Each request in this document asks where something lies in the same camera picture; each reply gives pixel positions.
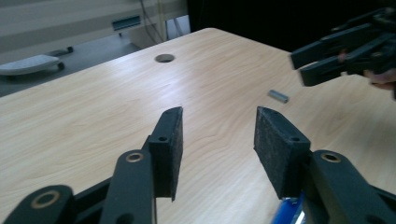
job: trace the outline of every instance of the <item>human hand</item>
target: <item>human hand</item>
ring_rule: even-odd
[[[373,71],[365,70],[364,76],[370,78],[374,86],[392,91],[396,85],[396,68],[391,68],[382,74],[375,74]]]

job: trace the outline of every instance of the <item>floor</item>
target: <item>floor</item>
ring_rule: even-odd
[[[168,39],[177,38],[190,32],[188,16],[167,21],[166,25]],[[131,43],[127,33],[96,39],[73,46],[73,49],[73,52],[68,52],[67,49],[59,49],[46,53],[47,55],[59,57],[65,65],[64,70],[60,70],[57,66],[53,66],[47,70],[28,75],[14,76],[12,78],[0,76],[0,97],[10,95],[17,91],[23,91],[99,63],[105,63],[141,50]]]

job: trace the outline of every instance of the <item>screw hole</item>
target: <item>screw hole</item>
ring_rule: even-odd
[[[155,57],[155,62],[157,63],[170,63],[175,59],[175,56],[172,54],[160,54]]]
[[[291,137],[290,140],[291,140],[291,141],[294,141],[294,142],[299,142],[299,141],[300,141],[300,138],[298,138],[298,137]]]
[[[128,162],[137,162],[143,160],[144,156],[141,153],[135,152],[131,153],[128,156],[126,156],[126,160]]]
[[[327,153],[327,152],[322,153],[322,154],[320,155],[320,157],[321,157],[323,160],[329,161],[329,162],[340,162],[340,161],[341,161],[341,159],[340,159],[337,155],[332,154],[332,153]]]
[[[58,201],[60,197],[61,193],[59,191],[50,190],[35,197],[31,206],[35,209],[45,208]]]

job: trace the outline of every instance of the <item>small metal block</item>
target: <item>small metal block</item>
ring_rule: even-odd
[[[269,90],[268,95],[284,104],[287,103],[289,100],[289,96],[274,90]]]

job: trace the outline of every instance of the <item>wooden table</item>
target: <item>wooden table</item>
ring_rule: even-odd
[[[157,63],[160,54],[176,58]],[[183,106],[177,196],[157,200],[159,223],[270,223],[279,200],[253,150],[258,105],[282,113],[312,150],[342,153],[396,193],[389,91],[358,76],[304,87],[288,52],[205,29],[0,98],[0,217],[45,186],[78,193],[108,178],[164,110]]]

